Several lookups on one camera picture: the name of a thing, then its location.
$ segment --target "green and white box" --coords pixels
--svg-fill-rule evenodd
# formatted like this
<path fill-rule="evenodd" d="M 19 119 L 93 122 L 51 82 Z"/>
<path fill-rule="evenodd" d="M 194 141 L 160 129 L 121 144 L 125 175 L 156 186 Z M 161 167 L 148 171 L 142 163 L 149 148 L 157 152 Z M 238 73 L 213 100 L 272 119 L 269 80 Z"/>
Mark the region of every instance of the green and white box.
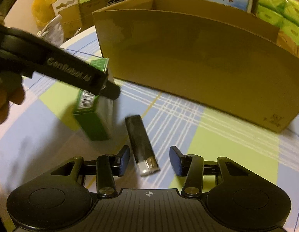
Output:
<path fill-rule="evenodd" d="M 107 73 L 108 58 L 90 61 L 90 65 Z M 73 115 L 91 140 L 108 140 L 113 122 L 113 100 L 80 90 Z"/>

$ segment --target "barcode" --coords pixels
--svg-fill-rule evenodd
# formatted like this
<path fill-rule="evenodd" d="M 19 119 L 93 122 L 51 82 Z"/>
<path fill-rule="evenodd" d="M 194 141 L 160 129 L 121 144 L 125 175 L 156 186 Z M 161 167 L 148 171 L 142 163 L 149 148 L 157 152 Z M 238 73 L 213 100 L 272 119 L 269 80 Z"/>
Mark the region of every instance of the barcode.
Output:
<path fill-rule="evenodd" d="M 91 108 L 93 107 L 94 101 L 95 101 L 95 95 L 84 90 L 79 100 L 78 109 Z"/>

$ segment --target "cardboard box flap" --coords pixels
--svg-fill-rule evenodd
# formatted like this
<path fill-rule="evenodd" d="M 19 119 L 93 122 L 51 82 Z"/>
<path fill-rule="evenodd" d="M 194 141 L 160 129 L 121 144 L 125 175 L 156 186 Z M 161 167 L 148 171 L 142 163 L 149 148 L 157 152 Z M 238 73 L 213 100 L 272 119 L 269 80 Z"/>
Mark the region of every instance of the cardboard box flap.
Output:
<path fill-rule="evenodd" d="M 206 0 L 127 0 L 102 8 L 101 11 L 120 9 L 153 9 L 205 17 L 248 30 L 274 43 L 279 31 L 278 27 L 253 14 Z"/>
<path fill-rule="evenodd" d="M 275 132 L 299 112 L 299 59 L 265 38 L 166 11 L 98 11 L 94 20 L 114 77 L 207 104 Z"/>
<path fill-rule="evenodd" d="M 104 7 L 99 11 L 119 9 L 153 9 L 154 0 L 127 0 Z"/>

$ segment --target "cardboard box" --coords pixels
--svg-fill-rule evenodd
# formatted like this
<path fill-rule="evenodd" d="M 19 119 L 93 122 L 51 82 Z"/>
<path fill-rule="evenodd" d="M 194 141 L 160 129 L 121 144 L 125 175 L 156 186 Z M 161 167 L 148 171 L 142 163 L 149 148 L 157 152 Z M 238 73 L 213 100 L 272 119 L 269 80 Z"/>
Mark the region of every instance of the cardboard box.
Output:
<path fill-rule="evenodd" d="M 299 49 L 278 46 L 287 44 L 279 28 L 252 14 L 204 0 L 128 0 L 93 16 L 116 78 L 275 132 L 299 113 Z"/>
<path fill-rule="evenodd" d="M 107 72 L 108 58 L 93 60 L 90 65 Z M 113 121 L 113 101 L 80 90 L 72 113 L 90 140 L 108 140 Z"/>
<path fill-rule="evenodd" d="M 92 13 L 105 7 L 106 4 L 106 0 L 90 0 L 59 11 L 65 38 L 73 37 L 79 28 L 84 31 L 94 26 Z"/>

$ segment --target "blue and green tablecloth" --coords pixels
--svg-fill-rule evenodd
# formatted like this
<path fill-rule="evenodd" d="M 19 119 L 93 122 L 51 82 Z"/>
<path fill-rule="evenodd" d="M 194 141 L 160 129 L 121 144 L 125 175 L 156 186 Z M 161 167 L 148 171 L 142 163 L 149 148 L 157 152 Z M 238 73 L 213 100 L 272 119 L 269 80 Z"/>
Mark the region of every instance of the blue and green tablecloth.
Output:
<path fill-rule="evenodd" d="M 83 59 L 92 57 L 86 53 L 101 55 L 94 28 L 62 47 Z M 119 189 L 180 188 L 183 181 L 175 177 L 169 162 L 172 145 L 205 160 L 226 156 L 288 193 L 292 210 L 285 229 L 299 232 L 299 115 L 278 135 L 167 93 L 116 82 L 121 85 L 121 95 L 114 106 L 113 138 L 92 142 L 71 114 L 78 89 L 39 73 L 24 80 L 24 103 L 11 105 L 8 120 L 0 126 L 0 216 L 9 231 L 14 225 L 5 203 L 13 189 L 73 156 L 94 160 L 117 153 L 129 144 L 125 116 L 140 114 L 161 171 L 141 178 L 131 157 L 126 174 L 115 179 Z M 87 177 L 85 186 L 95 192 L 95 177 Z M 213 179 L 205 177 L 204 190 L 211 186 Z"/>

